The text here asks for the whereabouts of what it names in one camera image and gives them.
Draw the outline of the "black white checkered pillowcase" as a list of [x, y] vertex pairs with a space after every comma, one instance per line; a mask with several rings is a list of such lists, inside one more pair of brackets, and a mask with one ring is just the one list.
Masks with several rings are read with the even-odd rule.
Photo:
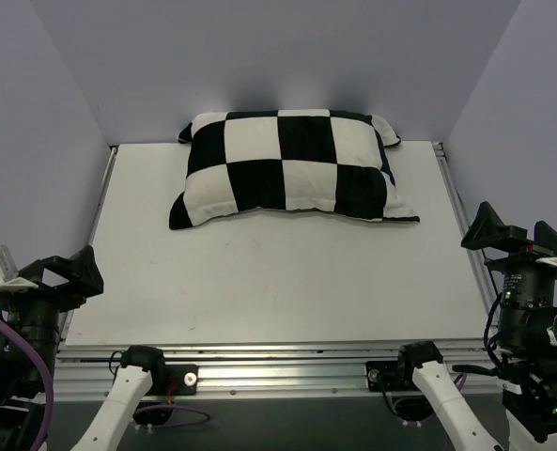
[[366, 222], [420, 218], [397, 193], [382, 117], [304, 109], [204, 113], [179, 134], [190, 148], [168, 226], [181, 230], [249, 210], [335, 213]]

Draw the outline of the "left aluminium side rail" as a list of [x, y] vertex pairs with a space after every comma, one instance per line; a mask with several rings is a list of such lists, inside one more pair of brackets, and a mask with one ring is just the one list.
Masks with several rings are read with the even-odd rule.
[[[100, 195], [98, 198], [98, 203], [95, 209], [95, 213], [94, 213], [94, 217], [93, 217], [93, 221], [91, 223], [91, 226], [89, 228], [89, 232], [88, 232], [88, 236], [87, 236], [87, 244], [92, 245], [95, 235], [96, 235], [96, 230], [98, 227], [98, 223], [100, 220], [100, 216], [101, 216], [101, 212], [103, 209], [103, 205], [105, 202], [105, 196], [106, 193], [108, 191], [108, 186], [109, 183], [111, 181], [111, 177], [113, 174], [113, 170], [114, 170], [114, 166], [116, 163], [116, 157], [118, 154], [118, 146], [111, 146], [110, 147], [110, 155], [107, 161], [107, 165], [105, 166], [105, 170], [103, 173], [103, 178], [101, 181], [101, 191], [100, 191]], [[59, 325], [60, 325], [60, 332], [61, 332], [61, 342], [65, 342], [67, 339], [67, 336], [69, 334], [69, 329], [70, 329], [70, 323], [72, 320], [72, 316], [73, 316], [73, 311], [68, 311], [66, 313], [62, 313], [59, 317]]]

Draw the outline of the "aluminium side rail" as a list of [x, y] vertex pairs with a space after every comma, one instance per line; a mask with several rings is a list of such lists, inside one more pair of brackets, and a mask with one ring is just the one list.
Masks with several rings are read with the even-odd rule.
[[[105, 170], [103, 173], [103, 178], [101, 181], [101, 191], [100, 191], [100, 195], [98, 198], [98, 203], [95, 209], [95, 213], [94, 213], [94, 217], [93, 217], [93, 221], [91, 223], [91, 226], [89, 228], [89, 232], [88, 232], [88, 236], [87, 236], [87, 244], [92, 245], [95, 235], [96, 235], [96, 230], [98, 227], [98, 223], [100, 220], [100, 216], [101, 216], [101, 212], [103, 209], [103, 205], [105, 202], [105, 196], [106, 193], [108, 191], [108, 186], [109, 183], [111, 181], [111, 177], [113, 174], [113, 170], [114, 170], [114, 166], [116, 163], [116, 157], [118, 154], [118, 146], [111, 146], [110, 147], [110, 155], [107, 161], [107, 165], [105, 166]], [[70, 329], [70, 323], [72, 320], [72, 316], [73, 316], [73, 311], [68, 311], [66, 313], [62, 313], [59, 317], [59, 325], [60, 325], [60, 332], [61, 332], [61, 342], [65, 342], [67, 339], [67, 336], [69, 334], [69, 329]]]
[[[450, 198], [460, 234], [461, 236], [464, 236], [470, 227], [470, 222], [463, 201], [457, 191], [456, 185], [454, 184], [452, 173], [447, 162], [444, 144], [443, 142], [432, 142], [431, 145], [433, 147], [437, 163], [440, 167], [441, 175]], [[488, 269], [484, 266], [484, 258], [479, 251], [470, 251], [465, 248], [463, 248], [463, 251], [466, 252], [469, 258], [474, 279], [481, 295], [482, 303], [486, 313], [488, 313], [496, 297], [494, 279], [491, 277]]]

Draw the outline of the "right aluminium side rail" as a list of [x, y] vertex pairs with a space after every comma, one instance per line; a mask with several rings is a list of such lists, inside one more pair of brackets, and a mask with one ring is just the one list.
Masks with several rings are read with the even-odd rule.
[[[437, 163], [440, 167], [441, 175], [450, 198], [460, 234], [461, 236], [464, 236], [470, 227], [470, 222], [463, 201], [457, 191], [456, 185], [454, 184], [452, 173], [447, 162], [444, 144], [443, 142], [432, 142], [431, 145], [433, 147]], [[463, 251], [466, 252], [469, 258], [474, 279], [481, 295], [482, 303], [486, 313], [488, 313], [496, 297], [494, 279], [491, 277], [488, 269], [484, 266], [484, 258], [479, 251], [470, 251], [465, 248], [463, 248]]]

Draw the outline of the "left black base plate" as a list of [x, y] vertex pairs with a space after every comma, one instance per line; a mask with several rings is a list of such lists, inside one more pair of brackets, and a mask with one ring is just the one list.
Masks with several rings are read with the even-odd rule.
[[159, 376], [153, 378], [153, 385], [148, 392], [152, 396], [174, 398], [194, 396], [198, 384], [197, 365], [167, 365]]

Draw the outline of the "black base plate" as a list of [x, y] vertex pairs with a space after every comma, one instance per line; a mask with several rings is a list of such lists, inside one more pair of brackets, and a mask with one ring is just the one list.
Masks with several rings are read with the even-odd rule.
[[152, 396], [174, 398], [194, 396], [198, 384], [197, 365], [167, 365], [159, 376], [153, 378], [153, 385], [148, 392]]
[[370, 392], [400, 391], [406, 388], [405, 383], [399, 378], [396, 360], [367, 361], [364, 364], [367, 388]]

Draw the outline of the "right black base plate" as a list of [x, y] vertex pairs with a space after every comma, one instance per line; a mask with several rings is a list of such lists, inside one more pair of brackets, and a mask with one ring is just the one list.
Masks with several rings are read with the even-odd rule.
[[370, 392], [400, 391], [406, 388], [405, 383], [399, 378], [396, 360], [367, 361], [364, 364], [367, 388]]

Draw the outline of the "aluminium front frame rail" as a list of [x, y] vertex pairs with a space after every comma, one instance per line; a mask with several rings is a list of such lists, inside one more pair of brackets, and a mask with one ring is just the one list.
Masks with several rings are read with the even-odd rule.
[[[366, 363], [392, 361], [398, 343], [166, 346], [169, 365], [198, 367], [195, 397], [277, 399], [367, 397]], [[54, 375], [59, 401], [101, 400], [111, 389], [113, 348], [64, 346]]]

